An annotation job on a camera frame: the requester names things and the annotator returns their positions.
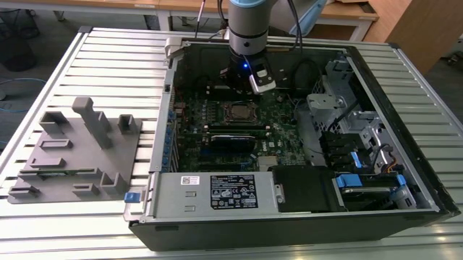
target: warning label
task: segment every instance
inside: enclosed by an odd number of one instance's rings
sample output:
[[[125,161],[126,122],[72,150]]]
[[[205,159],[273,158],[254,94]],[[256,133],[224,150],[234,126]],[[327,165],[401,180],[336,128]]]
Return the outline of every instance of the warning label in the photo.
[[[253,175],[210,176],[210,207],[214,210],[258,207]]]

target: sticker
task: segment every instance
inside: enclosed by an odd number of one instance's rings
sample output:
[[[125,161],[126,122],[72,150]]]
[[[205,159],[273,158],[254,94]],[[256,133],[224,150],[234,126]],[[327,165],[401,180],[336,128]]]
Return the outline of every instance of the sticker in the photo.
[[[134,7],[154,8],[152,4],[134,4]]]
[[[367,16],[360,16],[359,17],[360,20],[375,20],[375,17],[367,17]]]
[[[257,208],[253,175],[210,176],[210,207],[214,210]]]
[[[181,185],[198,185],[200,177],[198,176],[181,176]]]

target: motherboard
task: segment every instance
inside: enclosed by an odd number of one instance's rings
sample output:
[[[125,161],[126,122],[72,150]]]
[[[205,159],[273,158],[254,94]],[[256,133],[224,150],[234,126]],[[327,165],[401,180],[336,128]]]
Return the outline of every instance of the motherboard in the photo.
[[[249,172],[304,165],[297,101],[277,91],[246,99],[226,95],[228,90],[220,86],[205,93],[176,93],[178,171]]]

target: gray plastic block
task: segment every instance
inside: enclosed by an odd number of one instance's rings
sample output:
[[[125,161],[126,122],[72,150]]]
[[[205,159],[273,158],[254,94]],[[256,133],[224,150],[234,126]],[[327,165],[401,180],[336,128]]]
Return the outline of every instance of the gray plastic block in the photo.
[[[72,142],[69,139],[44,140],[38,143],[41,149],[70,149]]]
[[[133,134],[138,131],[132,115],[120,115],[117,126],[121,134]]]
[[[65,161],[62,158],[33,158],[29,166],[32,168],[62,167]]]
[[[10,187],[8,194],[16,199],[33,199],[40,195],[40,191],[30,185],[24,187]]]
[[[109,176],[102,173],[100,187],[108,194],[124,194],[129,186],[118,173],[114,175],[114,180],[110,180]]]
[[[49,135],[61,135],[61,125],[66,123],[68,120],[61,112],[45,112],[38,124]]]
[[[60,137],[42,132],[38,138],[26,165],[18,173],[14,190],[8,197],[9,203],[80,202],[124,198],[130,183],[141,120],[133,119],[132,116],[125,117],[130,131],[121,134],[118,118],[106,119],[98,112],[94,118],[110,139],[112,146],[101,149],[81,118],[64,119],[66,123],[57,124]],[[69,140],[70,148],[48,147],[53,141],[62,144],[62,139]],[[61,160],[65,164],[56,167]],[[77,196],[73,192],[74,184],[93,184],[98,194]],[[29,190],[29,187],[34,187],[37,191]],[[84,190],[84,187],[77,186],[77,190]]]
[[[96,196],[100,194],[98,188],[93,185],[93,183],[78,183],[73,184],[73,194],[78,197],[88,197],[88,196]]]
[[[109,121],[106,119],[106,116],[104,115],[104,113],[101,111],[94,112],[94,113],[98,116],[98,122],[102,125],[104,130],[108,132],[110,129],[110,125],[109,125]]]
[[[33,180],[44,180],[45,177],[41,176],[37,171],[33,172],[20,172],[17,174],[17,177],[21,178],[25,182],[33,181]]]
[[[82,179],[100,179],[101,178],[101,171],[100,169],[92,169],[92,171],[80,171],[76,173],[78,177]]]
[[[80,114],[81,119],[85,122],[85,127],[88,132],[92,134],[96,142],[102,149],[112,147],[112,142],[106,134],[105,116],[101,115],[102,112],[96,113],[93,111],[93,101],[89,97],[78,96],[73,100],[72,110]]]

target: blue latch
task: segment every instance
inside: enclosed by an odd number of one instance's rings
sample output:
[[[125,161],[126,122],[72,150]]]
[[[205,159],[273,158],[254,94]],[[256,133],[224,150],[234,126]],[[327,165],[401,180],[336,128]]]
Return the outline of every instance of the blue latch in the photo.
[[[336,183],[339,188],[363,186],[359,174],[341,174],[336,178]]]
[[[405,177],[401,174],[397,175],[397,181],[400,186],[407,184]]]
[[[137,192],[126,192],[124,195],[125,203],[140,203],[141,194]]]
[[[361,168],[361,162],[360,162],[359,155],[356,154],[356,152],[351,152],[349,155],[352,155],[355,167]]]

